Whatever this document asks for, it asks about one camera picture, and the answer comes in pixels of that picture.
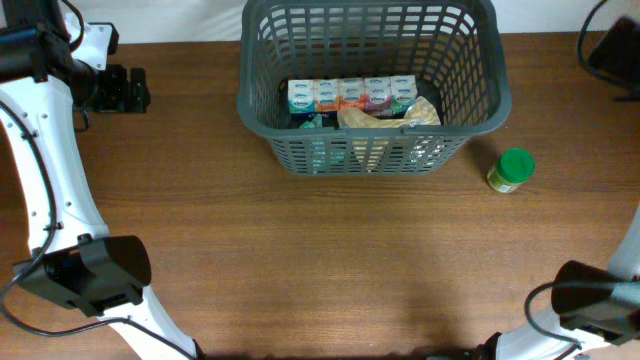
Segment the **teal packet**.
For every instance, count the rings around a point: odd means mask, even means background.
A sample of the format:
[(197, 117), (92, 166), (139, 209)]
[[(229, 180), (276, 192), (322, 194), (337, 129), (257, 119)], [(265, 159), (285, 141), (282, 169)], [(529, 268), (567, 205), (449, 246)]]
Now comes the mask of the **teal packet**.
[[(323, 127), (324, 117), (321, 114), (317, 114), (311, 120), (303, 122), (300, 129), (315, 129)], [(321, 174), (328, 173), (329, 169), (333, 166), (342, 164), (345, 160), (344, 150), (330, 150), (327, 144), (320, 139), (314, 139), (311, 141), (312, 148), (312, 173)]]

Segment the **white tissue multipack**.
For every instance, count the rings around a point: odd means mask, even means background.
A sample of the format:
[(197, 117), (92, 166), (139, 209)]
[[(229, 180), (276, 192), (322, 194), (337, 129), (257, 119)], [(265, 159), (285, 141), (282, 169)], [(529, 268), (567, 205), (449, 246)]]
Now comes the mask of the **white tissue multipack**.
[(292, 119), (315, 115), (335, 118), (343, 108), (357, 108), (383, 119), (399, 118), (417, 98), (413, 75), (289, 80), (287, 83), (287, 104)]

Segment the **beige snack bag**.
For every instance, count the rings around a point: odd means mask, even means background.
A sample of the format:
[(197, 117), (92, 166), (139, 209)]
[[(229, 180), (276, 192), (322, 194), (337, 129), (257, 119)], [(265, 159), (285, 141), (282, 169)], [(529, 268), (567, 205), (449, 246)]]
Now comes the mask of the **beige snack bag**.
[[(436, 108), (423, 96), (418, 96), (399, 119), (379, 119), (358, 108), (348, 107), (337, 112), (337, 121), (340, 127), (351, 129), (411, 128), (441, 124)], [(356, 159), (365, 164), (368, 171), (372, 171), (381, 160), (387, 142), (374, 140), (369, 155), (366, 155), (367, 145), (368, 142), (365, 140), (353, 141)]]

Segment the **grey plastic basket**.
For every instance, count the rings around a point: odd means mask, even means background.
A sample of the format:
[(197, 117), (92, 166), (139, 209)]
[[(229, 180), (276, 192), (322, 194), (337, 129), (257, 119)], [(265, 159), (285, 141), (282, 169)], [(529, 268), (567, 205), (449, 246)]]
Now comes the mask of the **grey plastic basket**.
[[(307, 129), (288, 109), (295, 79), (412, 75), (436, 126)], [(423, 175), (512, 106), (489, 0), (250, 1), (242, 13), (237, 111), (298, 175)]]

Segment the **green-lid spice jar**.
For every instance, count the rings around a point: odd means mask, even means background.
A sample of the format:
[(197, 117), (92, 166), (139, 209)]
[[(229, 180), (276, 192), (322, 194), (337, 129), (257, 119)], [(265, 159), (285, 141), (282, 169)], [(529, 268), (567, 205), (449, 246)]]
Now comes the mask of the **green-lid spice jar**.
[(511, 148), (504, 152), (489, 170), (489, 186), (500, 193), (512, 193), (527, 182), (536, 170), (533, 156), (524, 149)]

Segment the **metal tin can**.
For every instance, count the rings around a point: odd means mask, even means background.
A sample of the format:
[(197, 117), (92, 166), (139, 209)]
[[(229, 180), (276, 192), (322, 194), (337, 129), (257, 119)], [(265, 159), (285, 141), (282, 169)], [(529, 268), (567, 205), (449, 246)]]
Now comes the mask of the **metal tin can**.
[(411, 149), (409, 160), (416, 166), (432, 167), (440, 160), (446, 148), (447, 145), (440, 139), (419, 139)]

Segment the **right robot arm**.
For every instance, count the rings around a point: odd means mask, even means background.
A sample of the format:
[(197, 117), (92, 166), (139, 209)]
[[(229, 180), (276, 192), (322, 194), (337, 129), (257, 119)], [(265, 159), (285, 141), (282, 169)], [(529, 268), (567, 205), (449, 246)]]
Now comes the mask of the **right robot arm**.
[[(590, 12), (576, 44), (579, 65), (590, 75), (639, 100), (639, 21), (624, 15), (589, 56), (582, 47)], [(496, 333), (466, 359), (575, 359), (582, 353), (620, 346), (639, 338), (639, 216), (602, 270), (578, 261), (565, 263), (555, 279), (527, 295), (526, 323)]]

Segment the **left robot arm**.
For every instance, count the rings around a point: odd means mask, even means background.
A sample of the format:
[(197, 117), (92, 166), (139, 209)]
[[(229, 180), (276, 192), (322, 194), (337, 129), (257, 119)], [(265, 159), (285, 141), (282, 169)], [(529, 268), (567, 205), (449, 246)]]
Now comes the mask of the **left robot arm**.
[(109, 62), (119, 34), (86, 22), (71, 3), (1, 5), (1, 124), (28, 216), (30, 258), (11, 285), (116, 330), (143, 359), (199, 359), (152, 286), (148, 253), (133, 235), (113, 236), (91, 195), (76, 117), (142, 114), (151, 97), (141, 68)]

